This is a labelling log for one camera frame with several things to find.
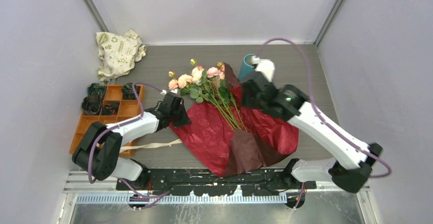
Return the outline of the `cream printed ribbon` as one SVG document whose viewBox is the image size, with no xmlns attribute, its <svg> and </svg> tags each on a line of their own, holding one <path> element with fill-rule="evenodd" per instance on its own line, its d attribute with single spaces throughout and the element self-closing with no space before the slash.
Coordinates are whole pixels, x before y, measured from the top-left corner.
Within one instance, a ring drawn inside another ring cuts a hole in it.
<svg viewBox="0 0 433 224">
<path fill-rule="evenodd" d="M 182 143 L 183 142 L 180 139 L 177 139 L 177 140 L 167 142 L 167 143 L 149 143 L 149 144 L 145 144 L 145 145 L 122 146 L 120 149 L 120 153 L 123 153 L 125 151 L 130 151 L 130 150 L 137 150 L 137 149 L 141 149 L 141 148 L 154 149 L 154 148 L 165 147 L 165 146 L 173 146 L 173 145 L 182 144 Z"/>
</svg>

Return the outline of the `pink flower bouquet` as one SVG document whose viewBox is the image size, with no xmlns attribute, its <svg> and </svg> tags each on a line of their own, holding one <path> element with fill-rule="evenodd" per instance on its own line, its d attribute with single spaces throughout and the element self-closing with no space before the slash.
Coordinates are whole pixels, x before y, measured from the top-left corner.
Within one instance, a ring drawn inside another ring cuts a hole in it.
<svg viewBox="0 0 433 224">
<path fill-rule="evenodd" d="M 228 125 L 233 129 L 246 131 L 235 97 L 225 79 L 225 65 L 218 62 L 216 66 L 205 68 L 195 59 L 190 60 L 193 69 L 189 74 L 176 77 L 173 71 L 168 72 L 171 78 L 168 87 L 170 91 L 189 95 L 197 104 L 207 102 L 220 112 Z"/>
</svg>

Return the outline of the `dark red wrapping paper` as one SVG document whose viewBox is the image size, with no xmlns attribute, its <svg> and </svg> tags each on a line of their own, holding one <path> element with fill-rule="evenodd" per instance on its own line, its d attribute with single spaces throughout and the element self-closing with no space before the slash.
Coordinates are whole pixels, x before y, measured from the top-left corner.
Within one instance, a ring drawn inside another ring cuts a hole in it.
<svg viewBox="0 0 433 224">
<path fill-rule="evenodd" d="M 187 111 L 191 123 L 171 126 L 186 148 L 219 177 L 269 167 L 294 153 L 299 129 L 258 110 L 241 107 L 240 83 L 229 64 L 225 64 L 225 74 L 236 100 L 231 110 L 236 119 L 242 118 L 246 129 L 232 129 L 210 103 L 193 104 Z"/>
</svg>

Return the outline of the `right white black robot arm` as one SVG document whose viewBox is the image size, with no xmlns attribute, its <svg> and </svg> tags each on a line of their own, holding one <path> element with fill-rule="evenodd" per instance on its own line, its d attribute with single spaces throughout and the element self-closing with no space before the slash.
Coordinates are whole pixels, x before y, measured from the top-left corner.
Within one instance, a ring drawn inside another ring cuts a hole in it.
<svg viewBox="0 0 433 224">
<path fill-rule="evenodd" d="M 305 132 L 318 142 L 332 158 L 306 161 L 292 159 L 284 169 L 284 184 L 291 189 L 302 182 L 333 182 L 341 189 L 357 193 L 372 173 L 382 152 L 377 143 L 364 143 L 330 121 L 310 98 L 293 85 L 276 88 L 261 72 L 251 72 L 240 83 L 242 106 L 258 109 Z"/>
</svg>

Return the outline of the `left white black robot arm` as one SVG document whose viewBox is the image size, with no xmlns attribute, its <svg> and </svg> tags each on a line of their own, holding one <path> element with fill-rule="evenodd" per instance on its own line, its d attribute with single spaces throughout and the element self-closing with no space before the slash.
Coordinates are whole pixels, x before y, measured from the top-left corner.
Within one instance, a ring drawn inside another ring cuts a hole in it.
<svg viewBox="0 0 433 224">
<path fill-rule="evenodd" d="M 156 107 L 121 122 L 104 125 L 93 122 L 72 155 L 75 165 L 87 171 L 90 181 L 115 177 L 128 180 L 137 190 L 149 183 L 146 168 L 132 159 L 120 157 L 125 144 L 147 134 L 156 133 L 169 125 L 181 127 L 190 124 L 184 99 L 173 92 L 167 93 Z"/>
</svg>

